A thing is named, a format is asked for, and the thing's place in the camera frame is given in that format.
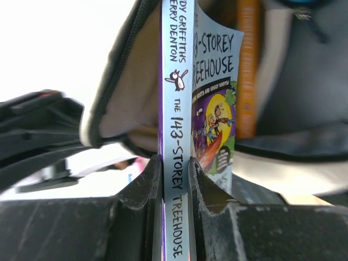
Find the yellow circle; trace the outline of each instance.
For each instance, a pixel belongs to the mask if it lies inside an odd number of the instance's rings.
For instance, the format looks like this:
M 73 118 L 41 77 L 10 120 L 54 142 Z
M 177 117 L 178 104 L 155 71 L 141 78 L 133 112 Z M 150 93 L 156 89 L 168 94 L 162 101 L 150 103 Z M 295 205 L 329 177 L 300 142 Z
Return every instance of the yellow circle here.
M 206 120 L 208 119 L 208 115 L 211 114 L 214 119 L 216 120 L 215 116 L 215 107 L 219 105 L 221 110 L 221 116 L 220 118 L 228 118 L 229 120 L 232 120 L 232 113 L 231 108 L 225 101 L 225 97 L 221 94 L 215 94 L 209 101 L 207 110 L 206 110 Z M 219 146 L 219 149 L 222 147 L 222 145 L 227 141 L 229 138 L 229 134 L 231 133 L 232 125 L 227 125 L 225 123 L 219 123 L 218 129 L 219 131 L 222 131 L 222 137 L 221 137 L 221 144 Z M 207 122 L 207 132 L 209 131 L 209 122 Z M 207 143 L 210 145 L 211 141 L 207 138 Z

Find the backpack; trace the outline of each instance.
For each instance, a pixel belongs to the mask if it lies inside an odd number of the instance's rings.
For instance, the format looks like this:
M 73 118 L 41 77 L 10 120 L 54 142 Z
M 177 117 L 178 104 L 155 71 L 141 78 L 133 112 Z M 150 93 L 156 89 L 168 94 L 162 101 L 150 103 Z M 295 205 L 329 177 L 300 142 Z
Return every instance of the backpack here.
M 199 2 L 217 19 L 233 13 L 231 1 Z M 312 17 L 327 43 L 286 2 L 264 1 L 257 135 L 236 141 L 233 173 L 284 194 L 342 190 L 348 185 L 348 1 L 315 1 L 321 4 Z M 157 152 L 160 5 L 129 0 L 127 8 L 127 16 L 116 10 L 123 20 L 100 85 L 85 105 L 80 140 L 95 148 L 121 140 L 150 157 Z

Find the book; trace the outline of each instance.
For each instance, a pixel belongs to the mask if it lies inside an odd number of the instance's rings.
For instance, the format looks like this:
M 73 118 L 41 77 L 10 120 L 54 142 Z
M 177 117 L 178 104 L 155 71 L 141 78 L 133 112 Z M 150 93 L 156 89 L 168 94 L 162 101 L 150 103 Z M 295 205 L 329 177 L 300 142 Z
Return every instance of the book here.
M 244 32 L 240 50 L 237 139 L 256 133 L 256 74 L 259 56 L 259 0 L 237 1 L 237 29 Z
M 192 88 L 193 153 L 205 174 L 232 194 L 239 52 L 243 33 L 196 5 Z
M 196 1 L 162 0 L 159 146 L 164 173 L 164 260 L 189 259 L 188 161 L 231 194 L 235 96 L 243 33 Z

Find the the 143-storey treehouse book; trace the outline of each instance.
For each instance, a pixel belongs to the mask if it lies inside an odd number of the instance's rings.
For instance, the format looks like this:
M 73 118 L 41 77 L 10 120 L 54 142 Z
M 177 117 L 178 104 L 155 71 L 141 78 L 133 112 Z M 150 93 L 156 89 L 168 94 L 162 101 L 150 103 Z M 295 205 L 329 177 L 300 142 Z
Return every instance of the the 143-storey treehouse book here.
M 235 99 L 243 33 L 211 20 L 196 1 L 162 0 L 159 153 L 164 260 L 189 259 L 188 161 L 231 194 Z

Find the penguin illustration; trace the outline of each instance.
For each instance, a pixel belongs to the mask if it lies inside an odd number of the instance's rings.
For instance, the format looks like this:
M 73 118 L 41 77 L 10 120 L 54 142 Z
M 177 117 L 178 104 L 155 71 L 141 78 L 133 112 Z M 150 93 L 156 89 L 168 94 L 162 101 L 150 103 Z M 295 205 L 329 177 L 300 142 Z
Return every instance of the penguin illustration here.
M 165 80 L 169 83 L 174 83 L 175 84 L 175 91 L 182 91 L 185 89 L 185 84 L 183 81 L 184 76 L 188 73 L 188 70 L 185 70 L 183 74 L 180 76 L 179 73 L 180 71 L 173 71 L 170 75 L 169 78 L 165 78 Z

